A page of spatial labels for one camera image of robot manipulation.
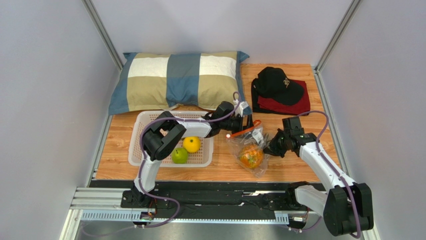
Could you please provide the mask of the clear zip top bag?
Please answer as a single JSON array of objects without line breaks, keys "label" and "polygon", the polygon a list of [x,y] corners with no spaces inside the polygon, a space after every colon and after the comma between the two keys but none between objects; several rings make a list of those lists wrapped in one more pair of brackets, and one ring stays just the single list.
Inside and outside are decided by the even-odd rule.
[{"label": "clear zip top bag", "polygon": [[270,158],[264,153],[269,135],[264,134],[263,130],[263,123],[255,120],[248,129],[226,135],[227,144],[236,162],[257,178],[266,173]]}]

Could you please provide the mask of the orange fake pineapple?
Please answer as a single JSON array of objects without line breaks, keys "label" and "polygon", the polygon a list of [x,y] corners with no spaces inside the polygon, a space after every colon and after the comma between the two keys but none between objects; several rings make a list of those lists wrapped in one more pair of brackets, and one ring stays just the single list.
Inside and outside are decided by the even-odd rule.
[{"label": "orange fake pineapple", "polygon": [[263,134],[256,133],[241,141],[241,148],[237,152],[237,160],[249,170],[259,168],[268,158],[263,152],[266,147]]}]

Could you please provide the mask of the yellow fake orange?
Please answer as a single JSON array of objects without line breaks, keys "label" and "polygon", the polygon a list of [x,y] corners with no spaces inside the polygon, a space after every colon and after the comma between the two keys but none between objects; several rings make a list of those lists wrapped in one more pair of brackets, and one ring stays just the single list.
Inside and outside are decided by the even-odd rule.
[{"label": "yellow fake orange", "polygon": [[188,152],[188,153],[196,153],[201,148],[201,140],[197,136],[190,136],[184,138],[182,142],[182,147]]}]

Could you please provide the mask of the green fake apple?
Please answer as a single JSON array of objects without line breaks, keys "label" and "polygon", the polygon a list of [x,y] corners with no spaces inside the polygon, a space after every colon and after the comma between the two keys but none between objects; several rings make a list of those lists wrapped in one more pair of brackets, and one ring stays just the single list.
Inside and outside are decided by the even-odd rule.
[{"label": "green fake apple", "polygon": [[174,164],[186,164],[189,158],[188,151],[183,147],[175,148],[171,153],[171,160]]}]

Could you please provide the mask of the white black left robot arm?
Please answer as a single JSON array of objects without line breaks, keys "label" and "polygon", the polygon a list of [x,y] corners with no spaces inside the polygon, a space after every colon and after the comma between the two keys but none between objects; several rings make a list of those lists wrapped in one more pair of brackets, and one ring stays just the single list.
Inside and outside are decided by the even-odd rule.
[{"label": "white black left robot arm", "polygon": [[155,179],[161,161],[170,156],[185,137],[212,138],[221,130],[238,133],[254,126],[253,117],[244,114],[245,101],[236,104],[223,101],[216,110],[199,118],[182,118],[170,111],[162,112],[150,122],[139,136],[142,150],[141,164],[134,188],[142,195],[153,197],[150,193],[155,188]]}]

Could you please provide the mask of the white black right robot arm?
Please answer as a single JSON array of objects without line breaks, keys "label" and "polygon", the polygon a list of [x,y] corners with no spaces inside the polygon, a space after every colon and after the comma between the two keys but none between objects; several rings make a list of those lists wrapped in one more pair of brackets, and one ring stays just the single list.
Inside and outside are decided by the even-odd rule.
[{"label": "white black right robot arm", "polygon": [[319,137],[306,133],[298,116],[282,119],[264,153],[283,158],[295,153],[313,170],[325,191],[306,181],[292,183],[288,188],[289,204],[302,205],[322,217],[326,228],[335,237],[353,235],[374,228],[373,194],[366,183],[357,183],[326,153]]}]

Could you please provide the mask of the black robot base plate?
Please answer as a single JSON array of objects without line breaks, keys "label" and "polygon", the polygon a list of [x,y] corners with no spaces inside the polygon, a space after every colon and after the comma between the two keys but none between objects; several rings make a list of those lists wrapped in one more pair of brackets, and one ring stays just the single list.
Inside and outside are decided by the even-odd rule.
[{"label": "black robot base plate", "polygon": [[291,205],[288,182],[157,181],[152,195],[132,191],[131,180],[93,180],[90,188],[120,188],[119,206],[149,209],[156,218],[271,220],[275,211],[305,215],[311,209]]}]

